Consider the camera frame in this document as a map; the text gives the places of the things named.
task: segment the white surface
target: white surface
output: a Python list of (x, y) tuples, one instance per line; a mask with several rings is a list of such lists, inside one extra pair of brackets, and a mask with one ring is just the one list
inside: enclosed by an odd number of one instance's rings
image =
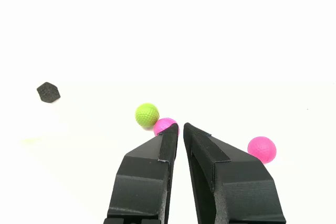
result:
[[(39, 100), (39, 83), (32, 82), (24, 87), (25, 99), (15, 100), (15, 110), (3, 109), (10, 117), (0, 155), (1, 223), (102, 223), (124, 154), (154, 136), (134, 119), (142, 102), (154, 103), (161, 117), (180, 126), (190, 122), (242, 150), (255, 136), (271, 138), (278, 154), (267, 169), (288, 223), (332, 219), (332, 82), (55, 84), (61, 98), (53, 104)], [(170, 223), (197, 223), (182, 138)]]
[[(153, 135), (133, 118), (142, 102), (243, 150), (271, 138), (288, 223), (330, 222), (335, 2), (0, 0), (0, 223), (102, 223), (122, 157)], [(39, 100), (45, 81), (55, 104)], [(181, 139), (170, 223), (182, 221), (196, 223)]]

